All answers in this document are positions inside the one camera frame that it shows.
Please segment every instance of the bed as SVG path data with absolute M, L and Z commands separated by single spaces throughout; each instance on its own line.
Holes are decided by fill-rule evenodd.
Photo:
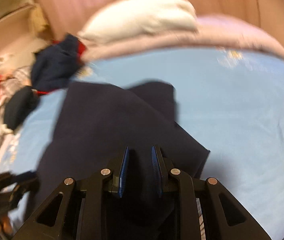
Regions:
M 273 240 L 284 238 L 283 60 L 249 51 L 161 49 L 92 62 L 86 73 L 73 80 L 123 88 L 149 79 L 171 83 L 178 123 L 211 151 L 201 178 L 219 179 Z M 66 93 L 41 98 L 17 148 L 2 157 L 0 172 L 36 169 Z M 16 229 L 26 201 L 10 213 Z

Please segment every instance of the blue bed sheet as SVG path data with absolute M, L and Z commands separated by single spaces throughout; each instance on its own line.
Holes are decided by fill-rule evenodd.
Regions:
M 149 79 L 171 83 L 178 123 L 211 150 L 202 179 L 216 177 L 273 240 L 284 237 L 284 61 L 257 52 L 163 49 L 90 64 L 85 82 L 128 87 Z M 43 96 L 24 122 L 14 161 L 0 172 L 36 169 L 50 142 L 66 90 Z M 10 214 L 22 218 L 26 198 Z

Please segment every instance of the cream pillow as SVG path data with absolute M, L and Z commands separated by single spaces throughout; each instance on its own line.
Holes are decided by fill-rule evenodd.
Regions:
M 195 29 L 195 10 L 187 0 L 120 0 L 94 14 L 78 36 L 103 44 L 146 33 Z

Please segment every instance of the pile of clothes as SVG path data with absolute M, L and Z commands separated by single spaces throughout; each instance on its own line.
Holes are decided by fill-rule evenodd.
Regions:
M 0 75 L 0 150 L 7 146 L 9 134 L 16 133 L 25 118 L 37 107 L 39 97 L 66 88 L 81 67 L 85 46 L 68 34 L 61 41 L 35 53 L 33 66 Z

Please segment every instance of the black cloth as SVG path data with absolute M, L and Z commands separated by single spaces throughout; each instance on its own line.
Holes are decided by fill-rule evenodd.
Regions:
M 3 123 L 15 130 L 25 118 L 37 107 L 39 98 L 32 87 L 25 86 L 18 90 L 8 101 L 4 110 Z
M 176 168 L 194 176 L 209 151 L 175 123 L 174 88 L 150 82 L 128 90 L 109 84 L 70 85 L 53 140 L 37 168 L 40 190 L 27 214 L 66 177 L 89 177 L 106 167 L 124 146 L 130 152 L 125 192 L 117 206 L 117 239 L 156 239 L 173 210 L 155 188 L 151 148 L 158 144 Z
M 78 45 L 78 39 L 68 34 L 64 41 L 36 53 L 31 71 L 33 88 L 51 92 L 67 87 L 70 77 L 81 67 L 77 56 Z

